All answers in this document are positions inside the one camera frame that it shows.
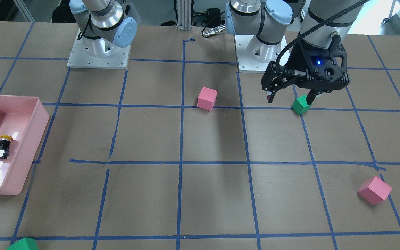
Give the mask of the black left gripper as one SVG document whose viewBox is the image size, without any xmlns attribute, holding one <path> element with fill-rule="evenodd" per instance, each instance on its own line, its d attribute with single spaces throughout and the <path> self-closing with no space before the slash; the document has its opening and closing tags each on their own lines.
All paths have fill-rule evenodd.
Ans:
<svg viewBox="0 0 400 250">
<path fill-rule="evenodd" d="M 306 42 L 298 42 L 292 46 L 284 65 L 274 61 L 268 63 L 261 87 L 267 92 L 269 104 L 279 90 L 293 84 L 302 89 L 310 89 L 305 101 L 311 106 L 317 95 L 341 90 L 350 83 L 347 61 L 343 44 L 318 48 Z"/>
</svg>

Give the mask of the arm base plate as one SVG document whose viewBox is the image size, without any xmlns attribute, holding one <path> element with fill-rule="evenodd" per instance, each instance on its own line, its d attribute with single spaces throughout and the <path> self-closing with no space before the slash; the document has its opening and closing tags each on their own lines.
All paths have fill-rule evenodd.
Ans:
<svg viewBox="0 0 400 250">
<path fill-rule="evenodd" d="M 71 49 L 67 67 L 79 69 L 124 69 L 128 68 L 132 45 L 117 47 L 104 38 L 91 40 L 82 37 L 80 30 Z"/>
<path fill-rule="evenodd" d="M 276 61 L 282 49 L 287 45 L 285 36 L 279 44 L 267 45 L 255 35 L 235 35 L 235 52 L 239 72 L 263 73 L 268 63 Z"/>
</svg>

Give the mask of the green cube near left arm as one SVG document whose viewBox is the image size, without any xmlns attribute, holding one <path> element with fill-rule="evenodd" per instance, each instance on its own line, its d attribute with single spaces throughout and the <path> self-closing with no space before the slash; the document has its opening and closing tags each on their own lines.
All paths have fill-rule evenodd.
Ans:
<svg viewBox="0 0 400 250">
<path fill-rule="evenodd" d="M 312 105 L 313 104 L 307 103 L 307 96 L 302 95 L 295 99 L 295 101 L 291 105 L 291 108 L 294 110 L 294 112 L 297 115 L 301 115 L 301 114 L 307 112 L 311 108 Z"/>
</svg>

